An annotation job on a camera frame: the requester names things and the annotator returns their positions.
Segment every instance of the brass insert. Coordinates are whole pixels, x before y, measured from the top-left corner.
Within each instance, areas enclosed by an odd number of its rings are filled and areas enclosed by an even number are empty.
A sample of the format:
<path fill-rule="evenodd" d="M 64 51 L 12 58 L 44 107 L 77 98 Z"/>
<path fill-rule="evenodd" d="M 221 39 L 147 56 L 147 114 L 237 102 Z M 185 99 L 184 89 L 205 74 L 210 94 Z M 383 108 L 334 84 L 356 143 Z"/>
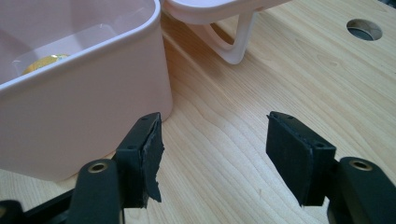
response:
<path fill-rule="evenodd" d="M 92 174 L 96 174 L 96 173 L 101 173 L 105 169 L 107 169 L 107 163 L 97 162 L 97 163 L 91 165 L 90 168 L 88 168 L 88 172 L 90 172 Z"/>
<path fill-rule="evenodd" d="M 7 212 L 7 209 L 5 207 L 0 206 L 0 217 L 3 217 Z"/>
<path fill-rule="evenodd" d="M 362 171 L 372 171 L 373 170 L 373 166 L 371 166 L 369 163 L 367 163 L 365 161 L 353 160 L 353 161 L 350 161 L 349 164 L 358 170 L 362 170 Z"/>

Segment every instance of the round hole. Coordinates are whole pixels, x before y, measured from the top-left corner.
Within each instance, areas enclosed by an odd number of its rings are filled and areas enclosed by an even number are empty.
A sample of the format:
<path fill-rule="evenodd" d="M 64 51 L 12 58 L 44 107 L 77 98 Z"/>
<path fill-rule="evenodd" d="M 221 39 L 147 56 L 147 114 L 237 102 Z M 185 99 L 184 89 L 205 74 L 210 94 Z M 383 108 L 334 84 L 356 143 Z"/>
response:
<path fill-rule="evenodd" d="M 88 168 L 88 171 L 90 173 L 100 173 L 102 171 L 104 171 L 105 169 L 107 169 L 107 164 L 104 162 L 97 162 L 93 165 L 90 166 L 90 168 Z"/>
<path fill-rule="evenodd" d="M 349 164 L 358 170 L 372 171 L 373 167 L 365 161 L 350 161 Z"/>
<path fill-rule="evenodd" d="M 324 144 L 322 144 L 322 143 L 316 143 L 316 144 L 315 144 L 315 147 L 324 147 Z"/>
<path fill-rule="evenodd" d="M 381 28 L 372 21 L 355 19 L 346 24 L 348 31 L 359 39 L 374 41 L 382 37 Z"/>
<path fill-rule="evenodd" d="M 7 212 L 7 209 L 5 207 L 0 207 L 0 217 L 3 217 Z"/>

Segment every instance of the wooden table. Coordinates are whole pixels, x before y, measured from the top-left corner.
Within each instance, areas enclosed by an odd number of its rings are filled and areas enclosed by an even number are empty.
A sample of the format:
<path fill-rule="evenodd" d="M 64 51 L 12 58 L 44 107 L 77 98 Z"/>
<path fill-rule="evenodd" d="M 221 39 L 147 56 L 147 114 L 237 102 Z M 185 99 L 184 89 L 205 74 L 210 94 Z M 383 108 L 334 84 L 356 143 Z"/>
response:
<path fill-rule="evenodd" d="M 373 21 L 376 41 L 347 22 Z M 163 14 L 174 97 L 163 123 L 162 203 L 133 223 L 327 223 L 299 207 L 265 154 L 270 111 L 298 118 L 337 146 L 336 159 L 373 161 L 396 183 L 396 11 L 376 0 L 294 0 L 257 15 L 244 60 L 229 65 Z M 236 18 L 219 22 L 235 32 Z M 0 200 L 32 208 L 74 187 L 0 171 Z"/>

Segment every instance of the container rim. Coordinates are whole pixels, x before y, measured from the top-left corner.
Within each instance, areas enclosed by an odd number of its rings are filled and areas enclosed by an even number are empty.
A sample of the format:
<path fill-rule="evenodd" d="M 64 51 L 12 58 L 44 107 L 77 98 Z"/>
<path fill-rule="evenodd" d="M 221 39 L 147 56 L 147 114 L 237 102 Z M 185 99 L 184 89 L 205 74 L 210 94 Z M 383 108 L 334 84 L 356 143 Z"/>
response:
<path fill-rule="evenodd" d="M 49 64 L 46 67 L 43 67 L 42 69 L 35 70 L 29 74 L 15 77 L 7 82 L 0 83 L 0 100 L 12 93 L 14 89 L 19 89 L 23 88 L 26 85 L 32 84 L 36 81 L 42 80 L 47 78 L 48 76 L 52 76 L 52 72 L 60 67 L 65 67 L 67 65 L 71 65 L 78 60 L 80 60 L 82 57 L 87 57 L 90 56 L 100 50 L 105 50 L 110 47 L 114 47 L 115 45 L 118 45 L 120 42 L 125 41 L 128 39 L 128 37 L 131 37 L 132 35 L 137 37 L 144 35 L 145 33 L 149 32 L 151 29 L 154 27 L 150 27 L 152 23 L 156 23 L 160 21 L 160 16 L 161 16 L 161 3 L 160 0 L 151 0 L 154 2 L 154 11 L 152 15 L 143 22 L 141 25 L 138 27 L 134 28 L 133 30 L 127 31 L 123 34 L 114 36 L 112 38 L 109 38 L 108 40 L 105 40 L 97 45 L 91 46 L 89 48 L 86 48 L 82 51 L 79 51 L 73 55 L 70 55 L 67 57 L 67 60 L 61 60 L 57 63 Z"/>

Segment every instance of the desk grommet hole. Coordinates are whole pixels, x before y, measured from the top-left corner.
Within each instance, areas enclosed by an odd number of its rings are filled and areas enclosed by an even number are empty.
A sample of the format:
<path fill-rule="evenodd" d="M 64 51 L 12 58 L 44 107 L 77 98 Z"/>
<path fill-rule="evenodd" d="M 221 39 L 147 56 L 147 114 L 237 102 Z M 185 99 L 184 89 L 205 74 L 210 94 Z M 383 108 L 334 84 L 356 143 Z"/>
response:
<path fill-rule="evenodd" d="M 382 37 L 382 30 L 372 21 L 354 19 L 346 24 L 347 30 L 359 39 L 375 41 Z"/>

